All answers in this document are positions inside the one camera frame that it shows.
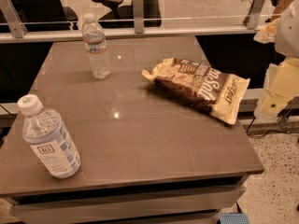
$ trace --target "brown desk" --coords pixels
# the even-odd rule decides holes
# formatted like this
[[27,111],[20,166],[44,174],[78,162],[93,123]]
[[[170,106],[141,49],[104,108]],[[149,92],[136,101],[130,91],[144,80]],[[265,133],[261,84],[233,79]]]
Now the brown desk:
[[112,74],[95,80],[82,42],[54,43],[31,90],[61,113],[81,156],[78,173],[52,177],[22,141],[18,116],[0,149],[0,197],[26,223],[216,223],[246,178],[263,171],[260,160],[239,122],[228,127],[140,74],[162,58],[202,61],[197,41],[110,40],[108,48]]

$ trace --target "white bottle cap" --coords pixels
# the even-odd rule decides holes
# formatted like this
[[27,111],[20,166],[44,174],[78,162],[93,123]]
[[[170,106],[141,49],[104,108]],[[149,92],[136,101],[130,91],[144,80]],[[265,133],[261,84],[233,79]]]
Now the white bottle cap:
[[23,115],[30,116],[38,113],[43,105],[36,95],[27,94],[19,99],[18,107]]
[[87,22],[93,22],[95,20],[95,17],[92,13],[86,13],[83,16],[83,19]]

